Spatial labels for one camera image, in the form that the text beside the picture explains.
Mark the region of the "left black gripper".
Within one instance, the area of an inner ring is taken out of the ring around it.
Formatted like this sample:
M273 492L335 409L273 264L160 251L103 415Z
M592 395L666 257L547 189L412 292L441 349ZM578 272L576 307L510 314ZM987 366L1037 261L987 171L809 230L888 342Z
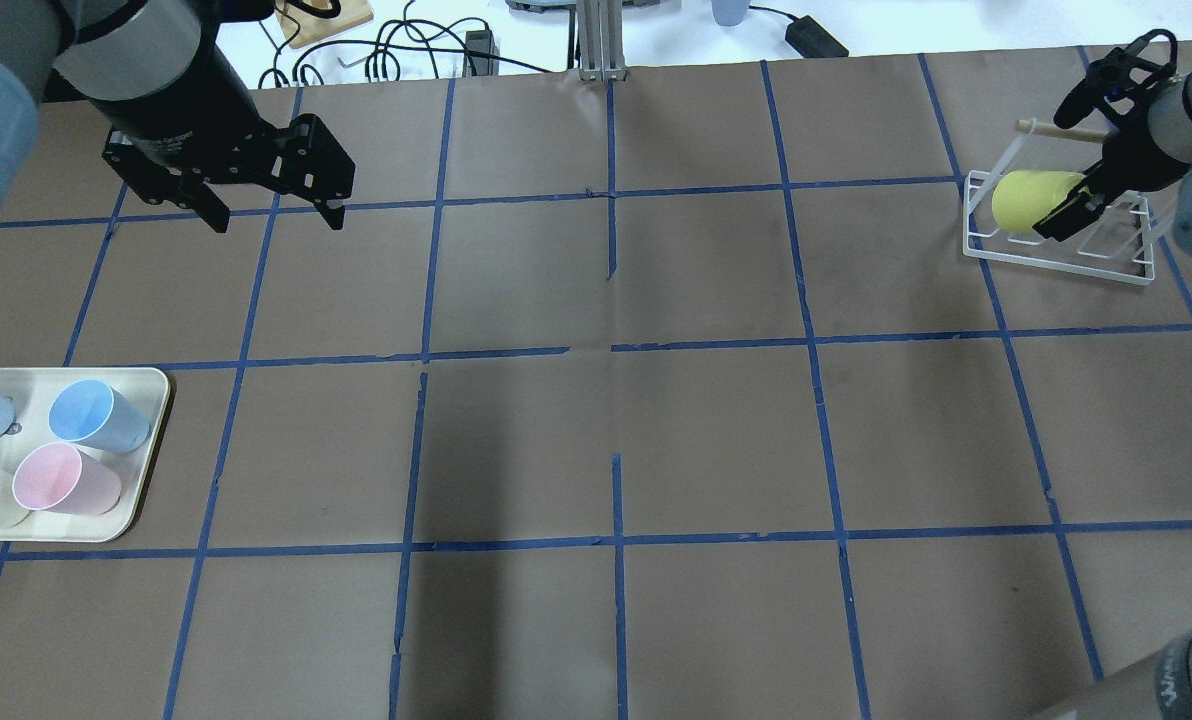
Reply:
M154 91L88 100L111 124L103 159L145 204L184 206L222 234L230 209L215 187L256 184L311 201L331 231L344 228L356 172L344 145L317 114L285 128L263 118L213 44Z

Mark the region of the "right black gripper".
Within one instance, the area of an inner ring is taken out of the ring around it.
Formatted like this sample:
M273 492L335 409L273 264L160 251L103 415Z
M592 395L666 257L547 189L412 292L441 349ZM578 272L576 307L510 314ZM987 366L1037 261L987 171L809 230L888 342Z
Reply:
M1081 190L1032 224L1041 237L1064 242L1101 218L1126 191L1163 190L1192 163L1192 108L1187 97L1160 95L1120 118L1086 170Z

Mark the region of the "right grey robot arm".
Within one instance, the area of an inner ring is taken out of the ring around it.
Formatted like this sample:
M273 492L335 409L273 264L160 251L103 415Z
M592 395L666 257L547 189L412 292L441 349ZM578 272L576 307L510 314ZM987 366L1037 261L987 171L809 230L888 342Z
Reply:
M1081 181L1035 222L1033 229L1064 241L1099 219L1128 191L1177 186L1172 236L1192 257L1192 70L1177 76L1175 60L1144 58L1150 36L1115 46L1095 60L1053 117L1075 128L1094 111L1112 124L1101 155ZM1192 629L1146 659L1109 675L1070 699L1041 710L1044 719L1192 719Z

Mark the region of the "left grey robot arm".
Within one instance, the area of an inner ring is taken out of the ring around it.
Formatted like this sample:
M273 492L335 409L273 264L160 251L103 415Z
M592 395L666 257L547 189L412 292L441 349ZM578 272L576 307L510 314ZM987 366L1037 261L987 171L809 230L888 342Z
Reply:
M0 1L0 209L39 135L49 77L110 123L103 159L139 200L225 232L216 188L253 184L309 201L335 231L355 165L317 114L259 114L216 37L272 6L226 1Z

